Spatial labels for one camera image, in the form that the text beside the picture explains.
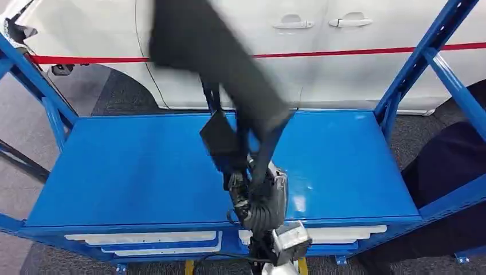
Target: dark cloth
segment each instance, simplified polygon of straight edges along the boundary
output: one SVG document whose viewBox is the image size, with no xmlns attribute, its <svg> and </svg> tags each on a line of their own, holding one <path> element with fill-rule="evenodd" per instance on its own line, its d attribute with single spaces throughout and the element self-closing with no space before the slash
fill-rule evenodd
<svg viewBox="0 0 486 275">
<path fill-rule="evenodd" d="M 486 174 L 486 143 L 467 122 L 443 129 L 402 171 L 417 208 Z M 486 245 L 486 203 L 480 203 L 368 250 L 362 262 L 444 256 Z"/>
</svg>

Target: car door handle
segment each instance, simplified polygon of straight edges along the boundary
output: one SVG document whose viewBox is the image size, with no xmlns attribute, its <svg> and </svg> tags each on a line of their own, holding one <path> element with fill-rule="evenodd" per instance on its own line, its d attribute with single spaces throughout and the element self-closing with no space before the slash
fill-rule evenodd
<svg viewBox="0 0 486 275">
<path fill-rule="evenodd" d="M 272 25 L 275 29 L 309 29 L 314 26 L 312 21 L 276 23 Z"/>
<path fill-rule="evenodd" d="M 329 21 L 329 25 L 336 28 L 346 28 L 346 27 L 361 27 L 373 23 L 371 19 L 333 19 Z"/>
</svg>

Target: yellow marking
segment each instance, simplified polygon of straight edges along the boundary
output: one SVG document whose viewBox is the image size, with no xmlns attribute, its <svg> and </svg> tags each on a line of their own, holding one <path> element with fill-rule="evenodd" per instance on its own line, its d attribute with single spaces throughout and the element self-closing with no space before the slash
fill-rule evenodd
<svg viewBox="0 0 486 275">
<path fill-rule="evenodd" d="M 194 271 L 194 261 L 187 260 L 184 275 L 193 275 L 193 271 Z"/>
<path fill-rule="evenodd" d="M 299 273 L 300 275 L 309 275 L 309 269 L 307 268 L 307 261 L 305 261 L 305 257 L 299 259 Z"/>
</svg>

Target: robotic arm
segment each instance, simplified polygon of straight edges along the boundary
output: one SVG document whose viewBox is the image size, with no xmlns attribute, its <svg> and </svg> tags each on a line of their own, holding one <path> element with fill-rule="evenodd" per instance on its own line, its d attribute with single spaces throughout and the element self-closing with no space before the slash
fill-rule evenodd
<svg viewBox="0 0 486 275">
<path fill-rule="evenodd" d="M 224 175 L 240 225 L 253 233 L 250 256 L 284 265 L 310 244 L 302 224 L 283 225 L 287 176 L 271 158 L 291 112 L 206 0 L 154 0 L 150 55 L 156 66 L 201 76 L 211 119 L 200 134 L 216 168 Z M 236 107 L 233 129 L 219 102 L 222 85 Z M 259 142 L 248 147 L 251 132 Z M 295 230 L 304 238 L 289 239 Z M 252 265 L 261 274 L 263 265 Z"/>
</svg>

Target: car body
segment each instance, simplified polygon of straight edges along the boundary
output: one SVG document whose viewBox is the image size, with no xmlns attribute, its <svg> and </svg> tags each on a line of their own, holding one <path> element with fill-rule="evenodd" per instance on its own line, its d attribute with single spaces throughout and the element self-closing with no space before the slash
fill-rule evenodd
<svg viewBox="0 0 486 275">
<path fill-rule="evenodd" d="M 445 2 L 211 0 L 295 108 L 374 107 Z M 207 108 L 197 75 L 155 69 L 146 60 L 152 0 L 12 0 L 0 19 L 16 14 L 15 24 L 30 35 L 10 40 L 35 56 L 64 57 L 66 64 L 103 63 L 141 83 L 161 108 Z M 486 26 L 484 1 L 442 53 L 466 85 L 486 79 L 481 26 Z M 2 33 L 8 36 L 9 28 L 5 24 Z M 50 60 L 43 68 L 61 64 Z M 427 115 L 448 98 L 429 68 L 399 110 Z M 221 99 L 224 107 L 232 106 L 224 93 Z"/>
</svg>

